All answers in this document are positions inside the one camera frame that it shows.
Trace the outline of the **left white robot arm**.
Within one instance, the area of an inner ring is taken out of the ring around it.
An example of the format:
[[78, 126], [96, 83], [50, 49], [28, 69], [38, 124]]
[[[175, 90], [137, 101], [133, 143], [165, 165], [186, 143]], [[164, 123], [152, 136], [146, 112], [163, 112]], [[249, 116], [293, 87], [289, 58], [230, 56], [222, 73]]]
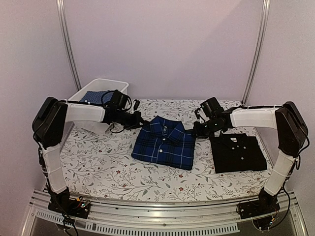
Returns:
[[68, 122], [118, 123], [124, 130], [140, 128], [148, 121], [137, 110], [139, 100], [118, 90], [111, 90], [109, 101], [100, 98], [98, 103], [88, 101], [58, 100], [47, 97], [32, 122], [33, 139], [40, 151], [40, 164], [46, 177], [48, 188], [53, 194], [68, 192], [65, 183], [60, 149], [65, 124]]

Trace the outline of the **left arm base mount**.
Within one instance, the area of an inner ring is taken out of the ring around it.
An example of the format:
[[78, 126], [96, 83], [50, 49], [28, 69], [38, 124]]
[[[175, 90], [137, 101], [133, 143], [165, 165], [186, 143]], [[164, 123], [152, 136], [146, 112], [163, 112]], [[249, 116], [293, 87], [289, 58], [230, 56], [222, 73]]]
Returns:
[[90, 213], [90, 201], [82, 197], [71, 199], [68, 195], [51, 195], [48, 209], [54, 212], [87, 219]]

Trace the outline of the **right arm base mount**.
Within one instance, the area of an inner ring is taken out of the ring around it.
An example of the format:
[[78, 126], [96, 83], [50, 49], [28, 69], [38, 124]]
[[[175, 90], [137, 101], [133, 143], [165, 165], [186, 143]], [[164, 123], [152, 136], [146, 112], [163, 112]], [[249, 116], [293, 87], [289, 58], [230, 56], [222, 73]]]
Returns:
[[259, 231], [271, 229], [279, 215], [280, 205], [278, 199], [270, 203], [265, 200], [243, 200], [236, 206], [236, 212], [241, 219], [252, 219], [252, 223]]

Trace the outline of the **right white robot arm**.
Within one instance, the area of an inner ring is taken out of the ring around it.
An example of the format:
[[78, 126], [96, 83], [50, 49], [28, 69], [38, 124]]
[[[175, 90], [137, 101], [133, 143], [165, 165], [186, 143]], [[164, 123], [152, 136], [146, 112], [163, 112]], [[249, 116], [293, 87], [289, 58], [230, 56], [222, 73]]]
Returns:
[[277, 156], [273, 159], [273, 168], [254, 204], [258, 214], [270, 210], [275, 197], [284, 189], [294, 169], [301, 167], [301, 153], [310, 145], [309, 131], [297, 106], [292, 101], [280, 105], [234, 106], [224, 109], [215, 97], [202, 102], [194, 110], [197, 121], [195, 134], [199, 137], [211, 137], [216, 132], [225, 132], [236, 128], [254, 128], [257, 132], [270, 130], [276, 137]]

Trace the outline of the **blue plaid long sleeve shirt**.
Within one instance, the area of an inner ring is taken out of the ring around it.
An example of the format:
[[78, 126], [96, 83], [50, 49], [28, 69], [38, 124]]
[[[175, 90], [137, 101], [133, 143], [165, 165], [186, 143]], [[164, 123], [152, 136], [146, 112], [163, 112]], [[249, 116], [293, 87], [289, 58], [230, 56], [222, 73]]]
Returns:
[[196, 138], [181, 121], [153, 118], [140, 130], [131, 157], [159, 165], [190, 171]]

